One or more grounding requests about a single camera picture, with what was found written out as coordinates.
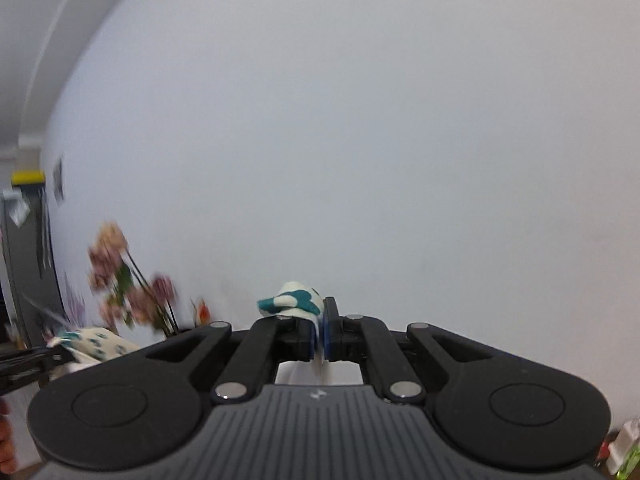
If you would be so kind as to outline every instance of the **gray ribbed panel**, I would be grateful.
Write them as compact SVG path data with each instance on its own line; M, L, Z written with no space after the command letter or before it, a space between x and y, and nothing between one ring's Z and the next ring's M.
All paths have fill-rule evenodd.
M222 406L181 450L135 470L90 473L50 463L34 480L597 480L582 466L546 475L503 472L449 448L417 408L370 386L265 386Z

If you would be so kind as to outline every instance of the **yellow object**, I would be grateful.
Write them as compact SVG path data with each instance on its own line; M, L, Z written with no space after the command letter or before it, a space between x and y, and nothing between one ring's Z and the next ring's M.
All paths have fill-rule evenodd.
M14 171L11 176L12 186L27 184L44 184L44 171Z

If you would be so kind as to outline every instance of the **human hand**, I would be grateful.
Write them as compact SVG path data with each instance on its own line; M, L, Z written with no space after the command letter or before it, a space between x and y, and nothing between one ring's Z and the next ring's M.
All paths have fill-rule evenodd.
M14 441L11 439L11 424L5 415L9 415L9 406L0 399L0 471L5 475L14 473L17 469L15 461Z

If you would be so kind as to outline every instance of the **flower bouquet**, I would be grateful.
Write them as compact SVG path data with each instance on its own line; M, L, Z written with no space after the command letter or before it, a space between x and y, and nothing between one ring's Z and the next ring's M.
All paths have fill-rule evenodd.
M115 320L121 319L130 328L134 323L150 324L165 336L178 333L171 307L175 298L171 280L157 274L149 284L131 257L127 239L116 223L109 222L100 228L95 244L89 248L89 260L92 265L89 286L94 294L106 294L100 316L111 330L115 330Z

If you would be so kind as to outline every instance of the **ceiling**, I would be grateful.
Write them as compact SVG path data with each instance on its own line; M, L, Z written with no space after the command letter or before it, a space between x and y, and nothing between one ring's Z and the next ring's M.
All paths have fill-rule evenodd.
M76 61L119 0L0 0L0 156L37 146Z

